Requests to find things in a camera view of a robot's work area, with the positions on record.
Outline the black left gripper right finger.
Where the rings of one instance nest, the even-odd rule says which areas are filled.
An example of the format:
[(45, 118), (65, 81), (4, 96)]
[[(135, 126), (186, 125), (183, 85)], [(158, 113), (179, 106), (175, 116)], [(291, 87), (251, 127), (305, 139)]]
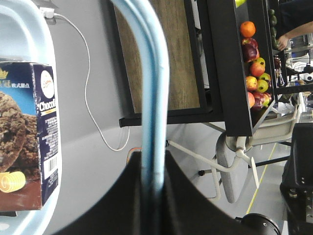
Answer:
[(165, 152), (162, 235), (250, 235), (252, 230), (211, 203)]

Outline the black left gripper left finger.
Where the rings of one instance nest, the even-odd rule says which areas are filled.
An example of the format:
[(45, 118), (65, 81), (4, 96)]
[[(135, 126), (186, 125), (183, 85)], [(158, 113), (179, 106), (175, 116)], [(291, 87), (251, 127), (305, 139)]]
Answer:
[(141, 152), (130, 160), (113, 186), (87, 212), (56, 232), (57, 235), (139, 234)]

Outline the person forearm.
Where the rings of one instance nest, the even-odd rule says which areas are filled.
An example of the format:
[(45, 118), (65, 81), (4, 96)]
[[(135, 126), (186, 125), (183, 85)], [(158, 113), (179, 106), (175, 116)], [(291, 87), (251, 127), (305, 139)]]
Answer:
[(313, 23), (308, 22), (299, 27), (292, 29), (291, 31), (283, 34), (278, 39), (278, 50), (282, 51), (287, 47), (287, 42), (295, 37), (310, 34), (313, 32)]

